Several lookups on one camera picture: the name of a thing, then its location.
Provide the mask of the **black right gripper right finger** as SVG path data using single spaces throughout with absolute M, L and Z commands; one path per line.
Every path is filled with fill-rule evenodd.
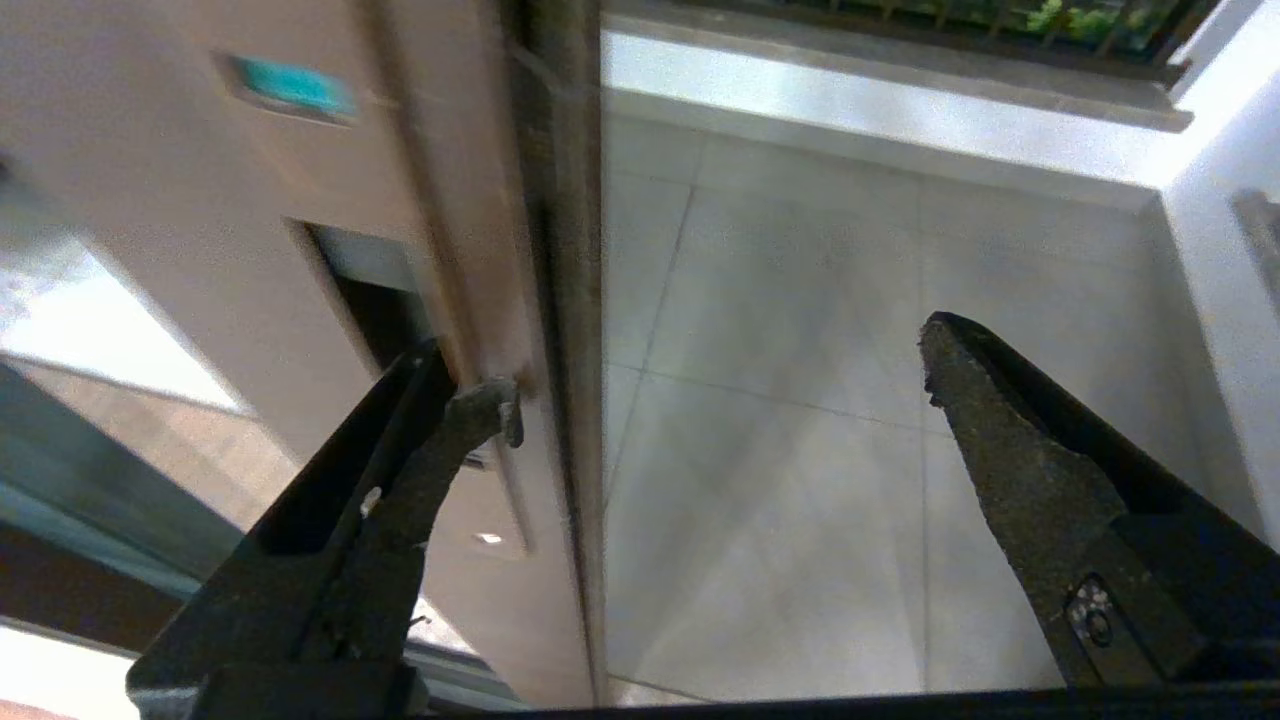
M 1082 687 L 1277 684 L 1277 552 L 984 325 L 919 350 L 989 532 Z

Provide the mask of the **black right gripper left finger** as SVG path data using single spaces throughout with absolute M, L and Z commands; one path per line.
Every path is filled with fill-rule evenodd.
M 518 386 L 399 355 L 128 671 L 134 703 L 425 703 L 404 659 L 466 457 L 524 442 Z

